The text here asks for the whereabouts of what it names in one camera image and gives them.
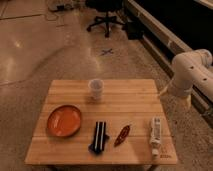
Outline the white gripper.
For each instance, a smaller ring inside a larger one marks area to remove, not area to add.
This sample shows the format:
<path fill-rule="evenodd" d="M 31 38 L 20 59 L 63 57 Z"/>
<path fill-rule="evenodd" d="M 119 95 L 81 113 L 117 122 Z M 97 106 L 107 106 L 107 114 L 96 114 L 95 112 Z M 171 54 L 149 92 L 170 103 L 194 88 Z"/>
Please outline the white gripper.
<path fill-rule="evenodd" d="M 187 109 L 191 108 L 191 88 L 181 89 L 176 87 L 173 82 L 170 82 L 167 86 L 167 92 L 173 96 L 176 96 Z"/>

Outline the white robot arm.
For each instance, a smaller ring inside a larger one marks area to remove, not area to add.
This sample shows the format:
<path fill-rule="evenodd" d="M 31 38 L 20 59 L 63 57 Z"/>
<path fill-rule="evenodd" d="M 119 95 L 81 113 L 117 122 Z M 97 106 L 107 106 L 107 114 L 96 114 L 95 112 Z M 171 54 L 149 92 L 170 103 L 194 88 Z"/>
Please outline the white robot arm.
<path fill-rule="evenodd" d="M 190 107 L 192 88 L 197 87 L 213 102 L 213 72 L 209 70 L 212 63 L 213 55 L 206 49 L 177 54 L 172 60 L 174 75 L 167 92 Z"/>

